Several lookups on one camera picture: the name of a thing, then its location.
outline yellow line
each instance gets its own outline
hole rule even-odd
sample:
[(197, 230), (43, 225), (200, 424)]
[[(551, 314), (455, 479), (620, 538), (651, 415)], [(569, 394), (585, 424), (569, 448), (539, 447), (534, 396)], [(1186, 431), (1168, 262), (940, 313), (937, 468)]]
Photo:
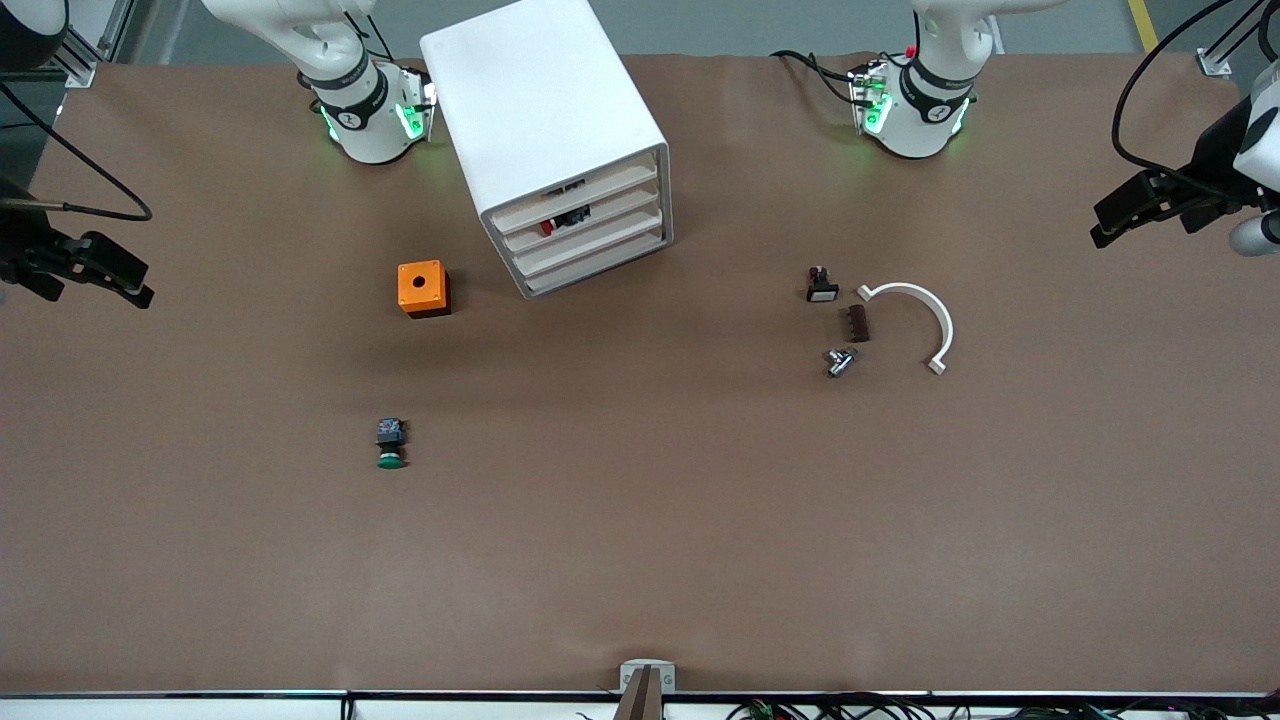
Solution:
[(1129, 12), (1133, 14), (1134, 27), (1138, 28), (1142, 49), (1151, 53), (1160, 38), (1156, 37), (1156, 26), (1151, 24), (1151, 13), (1147, 12), (1146, 0), (1129, 0)]

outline silver metal fitting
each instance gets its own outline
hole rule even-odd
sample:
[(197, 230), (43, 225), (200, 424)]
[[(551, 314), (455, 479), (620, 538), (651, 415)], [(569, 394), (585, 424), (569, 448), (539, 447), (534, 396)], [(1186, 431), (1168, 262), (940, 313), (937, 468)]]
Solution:
[(845, 374), (845, 370), (850, 365), (858, 361), (858, 351), (852, 347), (846, 347), (844, 350), (831, 348), (827, 351), (827, 361), (831, 363), (831, 368), (827, 368), (828, 378), (838, 378)]

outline small black object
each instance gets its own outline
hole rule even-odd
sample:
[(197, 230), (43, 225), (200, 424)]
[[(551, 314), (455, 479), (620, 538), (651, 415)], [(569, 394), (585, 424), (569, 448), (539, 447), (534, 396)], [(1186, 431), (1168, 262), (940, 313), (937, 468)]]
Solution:
[(397, 470), (404, 466), (404, 423), (399, 418), (378, 420), (378, 466)]
[(867, 342), (872, 338), (872, 327), (867, 323), (867, 306), (850, 305), (845, 313), (849, 314), (849, 341)]
[(840, 297), (840, 286), (827, 279), (827, 268), (809, 268), (809, 292), (804, 299), (809, 302), (831, 302)]

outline white box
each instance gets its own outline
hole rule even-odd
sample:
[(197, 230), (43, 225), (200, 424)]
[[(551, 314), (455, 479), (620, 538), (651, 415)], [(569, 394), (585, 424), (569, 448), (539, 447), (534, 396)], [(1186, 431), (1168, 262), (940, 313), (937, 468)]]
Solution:
[(525, 297), (671, 245), (667, 140), (586, 0), (520, 0), (421, 47), (476, 213)]

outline orange box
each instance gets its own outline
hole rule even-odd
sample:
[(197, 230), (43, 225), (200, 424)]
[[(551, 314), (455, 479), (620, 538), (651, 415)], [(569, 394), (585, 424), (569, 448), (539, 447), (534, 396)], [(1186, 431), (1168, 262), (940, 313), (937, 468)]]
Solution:
[(438, 318), (453, 313), (449, 273), (439, 260), (406, 263), (397, 278), (399, 305), (410, 318)]

